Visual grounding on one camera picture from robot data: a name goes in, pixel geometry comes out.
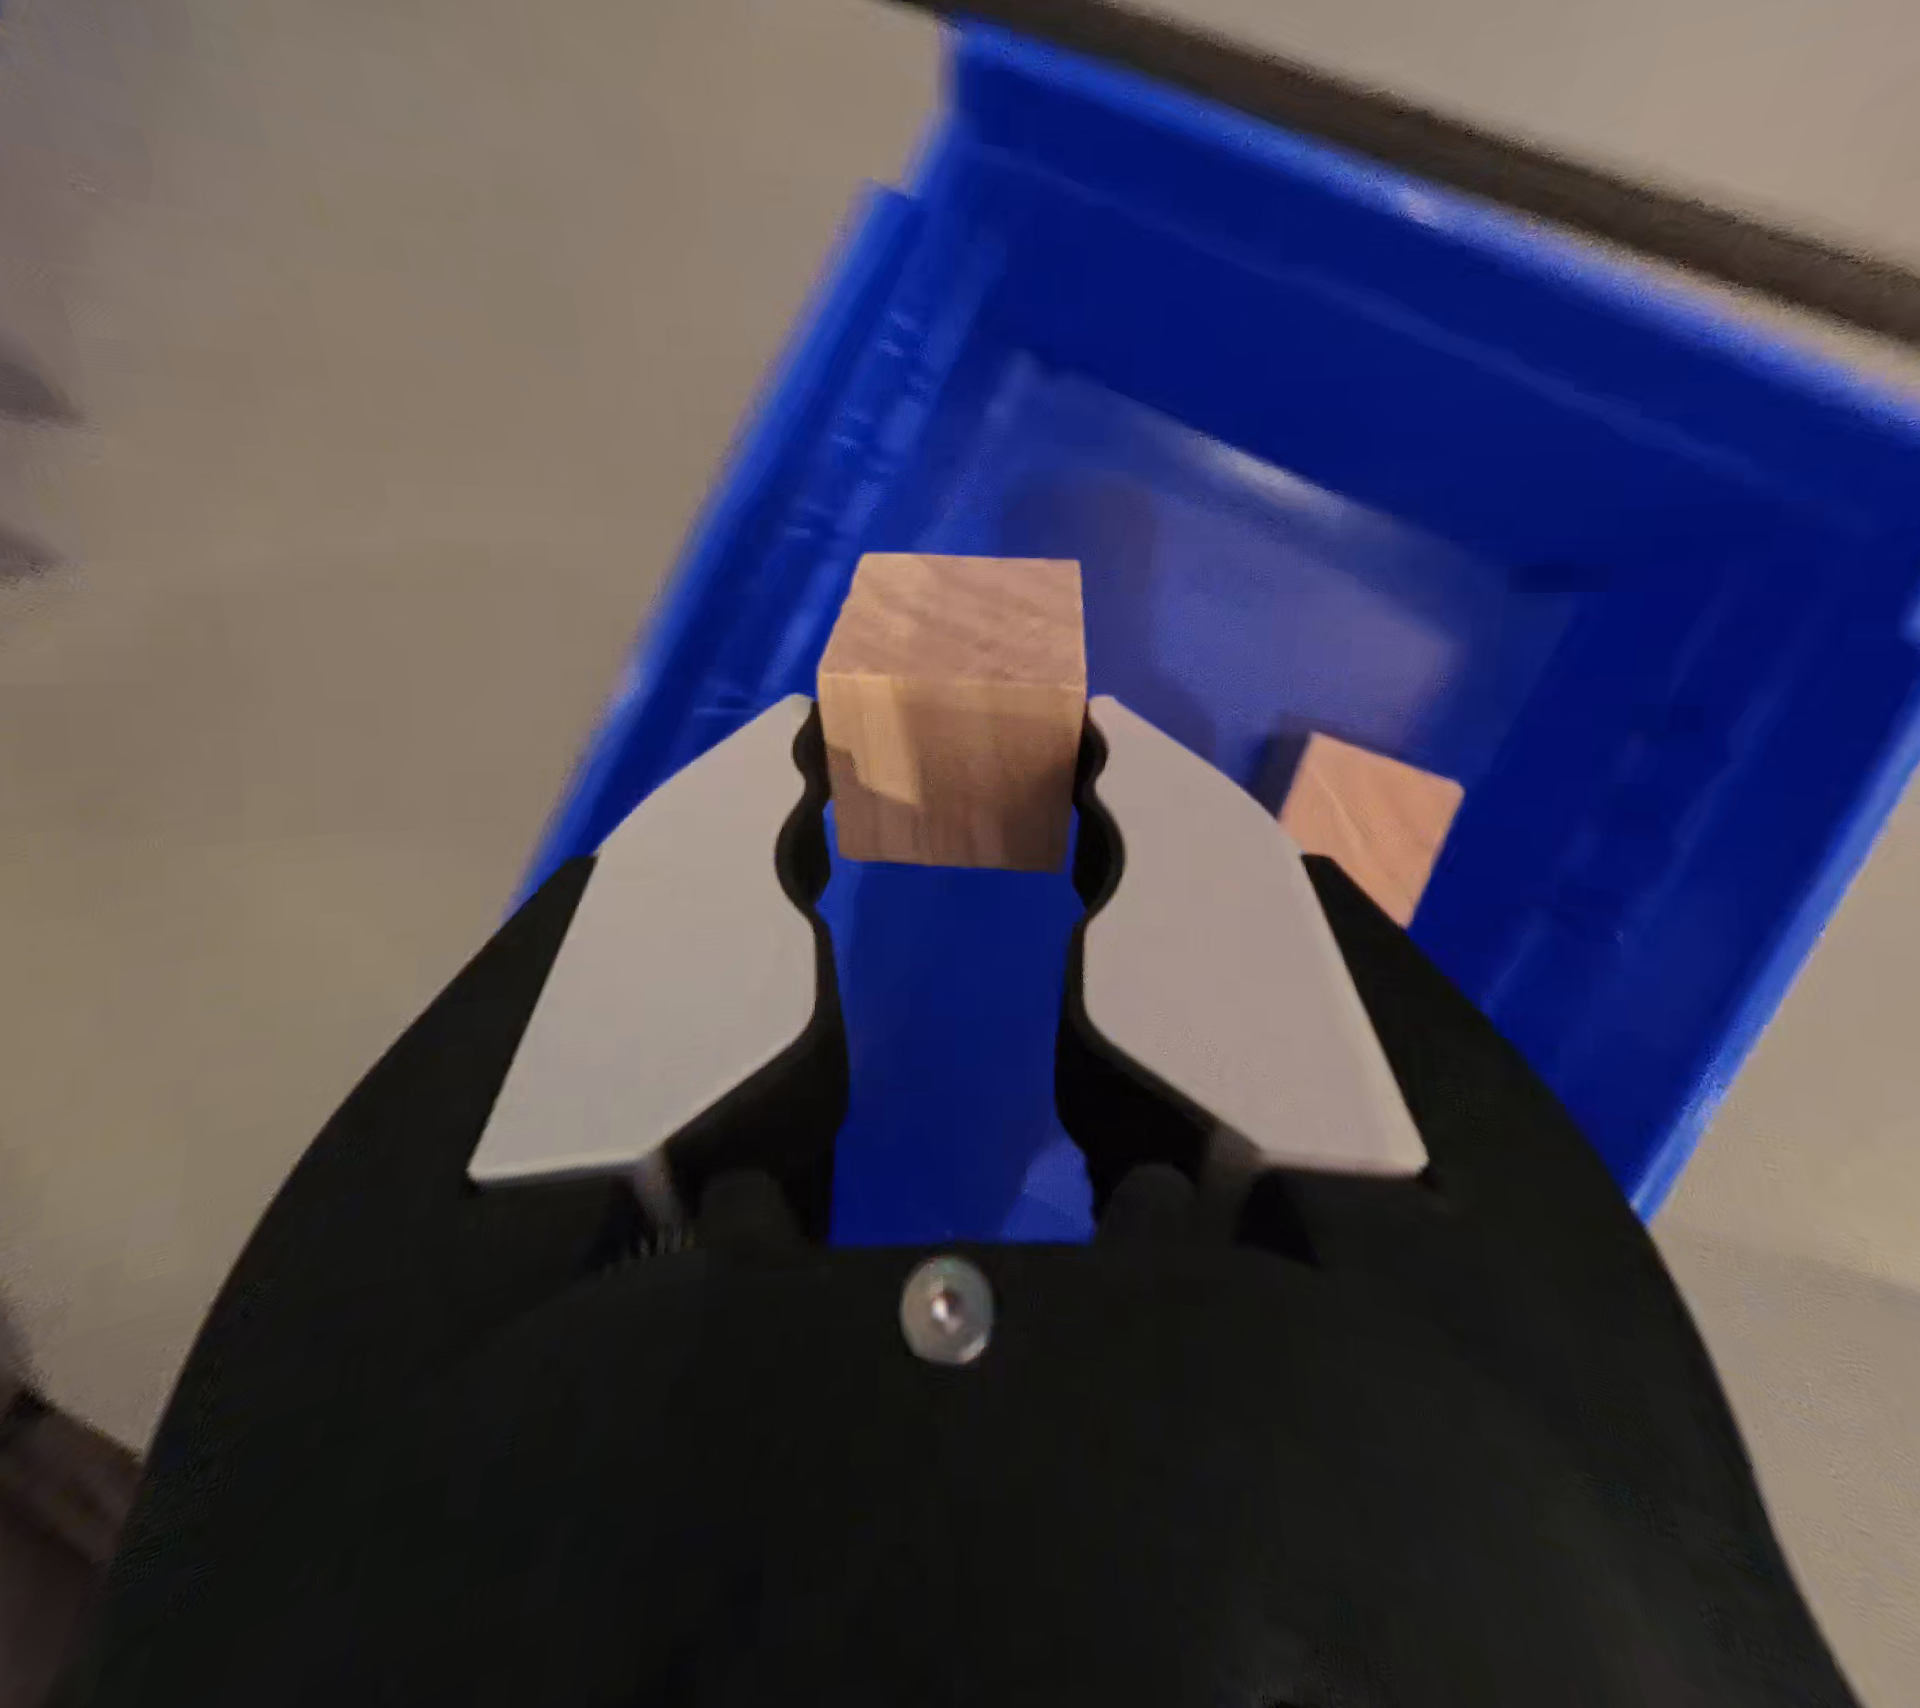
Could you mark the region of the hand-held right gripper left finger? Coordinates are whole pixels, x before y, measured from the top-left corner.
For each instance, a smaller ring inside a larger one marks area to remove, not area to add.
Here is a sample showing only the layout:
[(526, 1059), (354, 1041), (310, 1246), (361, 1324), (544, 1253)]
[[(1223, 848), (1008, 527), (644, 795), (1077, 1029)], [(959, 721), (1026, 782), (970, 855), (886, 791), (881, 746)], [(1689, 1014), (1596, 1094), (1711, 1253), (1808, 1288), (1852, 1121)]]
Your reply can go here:
[(790, 692), (660, 784), (591, 857), (468, 1177), (727, 1166), (828, 1184), (841, 1012), (814, 699)]

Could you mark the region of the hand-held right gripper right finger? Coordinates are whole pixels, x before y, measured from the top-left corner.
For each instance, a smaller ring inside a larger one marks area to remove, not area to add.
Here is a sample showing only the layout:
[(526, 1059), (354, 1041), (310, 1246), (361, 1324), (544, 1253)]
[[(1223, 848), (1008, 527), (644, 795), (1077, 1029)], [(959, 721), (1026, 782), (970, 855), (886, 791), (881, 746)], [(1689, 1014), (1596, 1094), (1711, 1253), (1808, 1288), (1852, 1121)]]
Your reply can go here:
[(1428, 1143), (1292, 835), (1115, 695), (1075, 782), (1055, 1101), (1093, 1184), (1421, 1177)]

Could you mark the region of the wooden cube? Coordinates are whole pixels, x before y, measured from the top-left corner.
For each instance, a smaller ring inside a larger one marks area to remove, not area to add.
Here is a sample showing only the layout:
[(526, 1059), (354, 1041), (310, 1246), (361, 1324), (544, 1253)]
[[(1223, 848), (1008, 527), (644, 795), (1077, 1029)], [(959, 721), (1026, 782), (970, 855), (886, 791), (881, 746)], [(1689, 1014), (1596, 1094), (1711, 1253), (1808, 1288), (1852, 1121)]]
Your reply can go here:
[(1279, 820), (1310, 857), (1330, 857), (1399, 927), (1412, 927), (1464, 784), (1337, 735), (1307, 735)]
[(1087, 701), (1080, 565), (865, 554), (816, 681), (837, 851), (1060, 873)]

